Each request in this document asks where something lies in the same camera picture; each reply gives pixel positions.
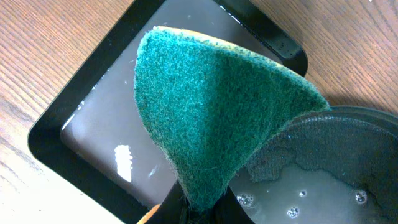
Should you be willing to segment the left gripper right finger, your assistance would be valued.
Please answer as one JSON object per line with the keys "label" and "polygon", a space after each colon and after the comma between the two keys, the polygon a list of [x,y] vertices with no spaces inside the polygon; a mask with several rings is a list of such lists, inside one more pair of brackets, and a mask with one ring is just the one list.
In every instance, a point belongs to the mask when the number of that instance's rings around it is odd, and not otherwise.
{"label": "left gripper right finger", "polygon": [[213,223],[254,224],[238,202],[230,187],[227,187],[226,192],[213,207]]}

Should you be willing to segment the green and yellow sponge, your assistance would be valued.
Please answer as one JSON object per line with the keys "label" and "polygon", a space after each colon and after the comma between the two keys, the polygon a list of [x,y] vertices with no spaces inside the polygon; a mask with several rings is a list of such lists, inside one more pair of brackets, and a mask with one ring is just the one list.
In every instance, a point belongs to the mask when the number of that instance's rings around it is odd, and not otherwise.
{"label": "green and yellow sponge", "polygon": [[134,71],[140,119],[198,212],[212,208],[235,173],[293,119],[330,107],[287,67],[185,29],[145,33]]}

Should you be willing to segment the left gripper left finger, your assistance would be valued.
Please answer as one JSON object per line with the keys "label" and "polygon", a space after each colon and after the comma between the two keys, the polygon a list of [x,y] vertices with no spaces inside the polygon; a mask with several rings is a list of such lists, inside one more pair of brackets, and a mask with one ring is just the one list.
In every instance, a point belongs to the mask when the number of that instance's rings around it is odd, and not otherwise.
{"label": "left gripper left finger", "polygon": [[154,206],[137,224],[187,224],[188,203],[179,182],[173,184],[161,204]]}

